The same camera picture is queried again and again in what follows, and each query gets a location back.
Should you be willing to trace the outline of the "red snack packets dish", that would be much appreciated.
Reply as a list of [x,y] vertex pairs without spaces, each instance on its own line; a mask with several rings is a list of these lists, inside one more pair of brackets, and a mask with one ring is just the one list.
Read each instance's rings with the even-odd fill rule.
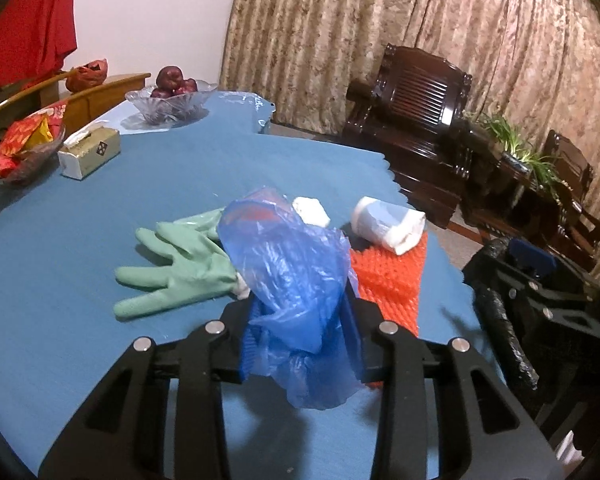
[[65,142],[67,101],[13,122],[0,142],[0,188],[32,182]]

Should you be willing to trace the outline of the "tissue box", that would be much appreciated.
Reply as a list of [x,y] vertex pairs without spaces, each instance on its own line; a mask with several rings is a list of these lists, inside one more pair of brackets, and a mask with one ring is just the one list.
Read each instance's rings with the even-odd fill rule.
[[68,136],[57,155],[61,175],[82,181],[120,153],[120,132],[106,122],[94,122]]

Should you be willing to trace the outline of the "red ornament on sideboard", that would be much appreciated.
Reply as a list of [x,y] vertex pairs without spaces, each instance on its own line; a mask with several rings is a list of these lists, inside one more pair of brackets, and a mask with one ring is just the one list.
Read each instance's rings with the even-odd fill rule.
[[104,83],[108,76],[108,61],[100,58],[74,68],[66,79],[66,89],[70,93],[95,88]]

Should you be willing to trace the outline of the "patterned beige curtain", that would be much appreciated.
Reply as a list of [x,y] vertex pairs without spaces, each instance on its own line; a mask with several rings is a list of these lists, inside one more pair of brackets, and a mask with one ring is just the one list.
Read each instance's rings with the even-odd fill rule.
[[556,130],[594,168],[600,217],[600,12],[591,0],[234,0],[220,83],[259,93],[283,122],[338,132],[352,80],[388,44],[439,55],[472,78],[468,108],[528,141]]

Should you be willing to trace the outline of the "black trash bin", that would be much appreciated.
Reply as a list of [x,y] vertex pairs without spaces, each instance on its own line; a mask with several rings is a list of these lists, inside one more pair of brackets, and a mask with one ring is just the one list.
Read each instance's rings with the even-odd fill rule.
[[474,290],[474,310],[509,389],[536,393],[539,375],[521,348],[505,309],[505,295],[496,287],[492,274],[509,242],[504,237],[483,245],[464,266],[464,283]]

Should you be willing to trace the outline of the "red apples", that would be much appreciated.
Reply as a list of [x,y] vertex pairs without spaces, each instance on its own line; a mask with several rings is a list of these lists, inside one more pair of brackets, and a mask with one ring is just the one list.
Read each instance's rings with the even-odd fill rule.
[[164,66],[157,75],[156,88],[151,91],[151,97],[167,99],[171,96],[194,93],[198,91],[198,84],[193,78],[185,79],[178,66]]

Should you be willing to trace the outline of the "dark wooden side table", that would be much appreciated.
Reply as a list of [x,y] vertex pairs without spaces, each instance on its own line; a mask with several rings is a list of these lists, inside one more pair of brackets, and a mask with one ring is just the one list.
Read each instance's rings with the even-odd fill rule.
[[549,248],[558,231],[556,198],[486,128],[471,122],[465,140],[471,154],[460,201],[465,222],[493,236],[519,237]]

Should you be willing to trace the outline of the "white blue paper cup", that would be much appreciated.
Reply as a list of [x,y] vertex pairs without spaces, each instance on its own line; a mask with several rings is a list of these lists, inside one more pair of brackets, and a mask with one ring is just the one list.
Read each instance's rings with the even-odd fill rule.
[[357,236],[402,256],[422,238],[426,214],[418,209],[363,196],[353,209],[350,225]]

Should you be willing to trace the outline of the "blue plastic bag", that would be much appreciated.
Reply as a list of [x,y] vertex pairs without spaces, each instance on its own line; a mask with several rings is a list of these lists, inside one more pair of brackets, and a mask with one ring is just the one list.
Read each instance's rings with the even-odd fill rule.
[[361,385],[347,349],[358,335],[341,315],[356,286],[347,237],[304,222],[275,188],[231,202],[218,234],[250,289],[240,376],[272,378],[294,408],[346,402]]

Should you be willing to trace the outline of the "white tissue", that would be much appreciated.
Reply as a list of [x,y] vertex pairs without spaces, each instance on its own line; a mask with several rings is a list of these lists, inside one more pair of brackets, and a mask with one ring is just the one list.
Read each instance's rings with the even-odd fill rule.
[[298,196],[292,201],[292,208],[305,224],[327,228],[329,215],[317,198]]

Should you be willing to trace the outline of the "green rubber glove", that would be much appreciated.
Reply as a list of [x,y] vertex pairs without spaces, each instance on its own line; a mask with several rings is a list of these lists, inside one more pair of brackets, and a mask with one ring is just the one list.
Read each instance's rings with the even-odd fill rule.
[[204,234],[209,240],[218,242],[220,240],[218,235],[218,225],[222,218],[223,211],[223,208],[208,210],[201,214],[194,214],[190,217],[175,220],[174,223],[180,224],[181,226],[188,226],[189,228]]
[[225,295],[245,299],[250,289],[230,262],[220,241],[214,242],[188,226],[161,221],[151,229],[139,228],[140,246],[163,258],[165,266],[120,266],[116,280],[143,289],[143,295],[114,305],[120,321],[169,311]]

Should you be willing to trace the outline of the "glass fruit bowl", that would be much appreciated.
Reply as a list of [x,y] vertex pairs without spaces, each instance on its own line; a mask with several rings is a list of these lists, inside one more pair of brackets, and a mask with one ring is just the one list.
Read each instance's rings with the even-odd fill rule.
[[196,92],[178,94],[168,98],[151,96],[151,92],[155,90],[156,86],[126,92],[124,97],[140,112],[140,116],[149,125],[161,126],[176,122],[190,122],[206,114],[204,106],[218,88],[216,84],[209,84],[201,79],[197,79],[196,83],[198,86]]

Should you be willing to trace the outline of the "green potted plant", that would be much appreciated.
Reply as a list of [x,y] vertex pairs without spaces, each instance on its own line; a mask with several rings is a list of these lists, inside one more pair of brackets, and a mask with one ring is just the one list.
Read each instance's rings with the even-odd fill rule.
[[475,153],[470,177],[480,196],[502,192],[512,183],[557,196],[554,158],[536,150],[517,126],[502,114],[465,112],[463,118]]

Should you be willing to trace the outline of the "red cloth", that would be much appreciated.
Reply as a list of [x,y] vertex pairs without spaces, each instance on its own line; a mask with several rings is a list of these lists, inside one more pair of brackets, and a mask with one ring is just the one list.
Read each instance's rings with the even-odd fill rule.
[[0,14],[0,87],[56,72],[75,50],[73,0],[9,0]]

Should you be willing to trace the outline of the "orange bubble mesh mat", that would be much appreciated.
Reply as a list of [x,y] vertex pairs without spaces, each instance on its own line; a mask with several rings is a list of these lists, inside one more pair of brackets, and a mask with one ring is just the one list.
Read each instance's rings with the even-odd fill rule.
[[377,304],[385,320],[396,322],[418,335],[420,283],[427,255],[428,234],[402,256],[370,246],[350,251],[358,278],[358,294]]

